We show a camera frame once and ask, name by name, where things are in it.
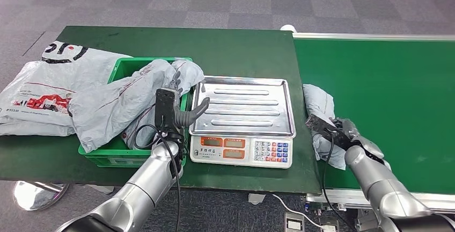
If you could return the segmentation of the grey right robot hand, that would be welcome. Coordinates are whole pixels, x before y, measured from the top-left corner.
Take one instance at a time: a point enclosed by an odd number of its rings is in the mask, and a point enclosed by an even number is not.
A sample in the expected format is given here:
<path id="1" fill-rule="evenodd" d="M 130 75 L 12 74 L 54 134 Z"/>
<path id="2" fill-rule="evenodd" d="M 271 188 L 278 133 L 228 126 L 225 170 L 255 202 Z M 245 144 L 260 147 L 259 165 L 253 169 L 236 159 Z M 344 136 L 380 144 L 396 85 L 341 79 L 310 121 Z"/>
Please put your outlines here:
<path id="1" fill-rule="evenodd" d="M 379 161 L 379 159 L 382 160 L 384 158 L 384 154 L 379 147 L 361 135 L 356 125 L 350 119 L 335 118 L 332 122 L 349 139 L 351 145 L 361 146 L 371 159 Z"/>

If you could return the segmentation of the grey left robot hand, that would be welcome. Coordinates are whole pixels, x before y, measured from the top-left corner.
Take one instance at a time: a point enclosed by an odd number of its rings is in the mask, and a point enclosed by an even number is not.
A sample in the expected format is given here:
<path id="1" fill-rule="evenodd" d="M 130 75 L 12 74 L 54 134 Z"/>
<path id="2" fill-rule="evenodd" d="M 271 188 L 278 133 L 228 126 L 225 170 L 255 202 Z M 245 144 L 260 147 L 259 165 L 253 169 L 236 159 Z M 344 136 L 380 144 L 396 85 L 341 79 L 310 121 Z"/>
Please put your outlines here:
<path id="1" fill-rule="evenodd" d="M 191 111 L 182 111 L 180 109 L 180 93 L 183 92 L 182 88 L 179 88 L 180 85 L 180 75 L 181 72 L 177 71 L 170 84 L 170 91 L 174 95 L 173 100 L 173 124 L 177 128 L 189 127 L 193 124 L 209 107 L 210 98 L 206 97 L 202 100 L 201 104 L 192 109 Z"/>

